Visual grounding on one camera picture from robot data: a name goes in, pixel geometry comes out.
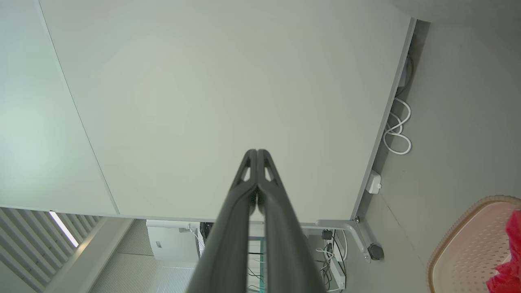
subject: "white desk underside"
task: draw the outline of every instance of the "white desk underside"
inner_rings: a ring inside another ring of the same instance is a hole
[[[120,214],[213,219],[264,148],[300,222],[351,217],[410,17],[376,0],[41,4]]]

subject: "white cable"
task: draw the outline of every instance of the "white cable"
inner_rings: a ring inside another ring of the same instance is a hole
[[[329,251],[325,251],[324,249],[317,248],[317,249],[315,249],[315,251],[330,254],[331,255],[330,257],[326,257],[327,260],[330,260],[333,258],[333,254]]]
[[[348,239],[345,236],[345,231],[342,229],[342,233],[344,233],[344,241],[345,241],[345,247],[344,247],[344,258],[342,261],[345,261],[345,259],[348,257]]]
[[[383,143],[386,145],[387,149],[389,149],[389,151],[397,154],[397,155],[404,155],[408,152],[411,151],[411,148],[413,146],[411,140],[402,134],[402,131],[403,131],[403,124],[407,122],[407,120],[409,120],[409,118],[411,117],[411,107],[405,103],[404,101],[398,99],[397,97],[394,98],[395,101],[398,101],[400,103],[402,103],[406,108],[407,110],[409,111],[409,113],[407,114],[407,117],[401,121],[397,115],[395,115],[394,113],[389,113],[392,117],[394,117],[394,119],[396,119],[398,121],[398,124],[396,124],[395,126],[391,127],[389,125],[389,123],[386,123],[386,130],[385,132],[383,133],[383,137],[382,137],[382,140],[383,140]],[[408,147],[407,147],[407,150],[405,150],[404,152],[398,152],[398,151],[395,151],[393,150],[388,144],[387,144],[387,140],[386,140],[386,137],[387,135],[392,135],[392,136],[397,136],[397,137],[401,137],[403,139],[405,139],[408,143]]]

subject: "power strip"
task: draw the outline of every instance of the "power strip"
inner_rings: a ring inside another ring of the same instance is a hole
[[[330,270],[333,274],[334,281],[337,283],[338,289],[345,289],[345,275],[342,272],[342,268],[340,267],[340,262],[342,262],[342,256],[340,256],[340,252],[342,255],[345,254],[345,249],[342,246],[337,246],[336,243],[331,240],[326,240],[326,243],[331,244],[333,247],[333,258],[331,259]]]

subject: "metal desk leg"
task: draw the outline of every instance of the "metal desk leg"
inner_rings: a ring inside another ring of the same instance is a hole
[[[367,250],[367,246],[364,241],[364,237],[360,233],[358,223],[356,221],[342,221],[342,220],[318,220],[315,225],[320,227],[330,227],[334,229],[344,229],[353,235],[358,249],[364,255],[365,260],[371,263],[371,254]]]

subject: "white junction box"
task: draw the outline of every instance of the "white junction box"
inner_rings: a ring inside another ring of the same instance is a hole
[[[382,188],[382,177],[380,174],[376,173],[373,169],[371,169],[371,173],[369,174],[369,179],[367,179],[367,185],[365,186],[365,190],[371,194],[378,194]]]

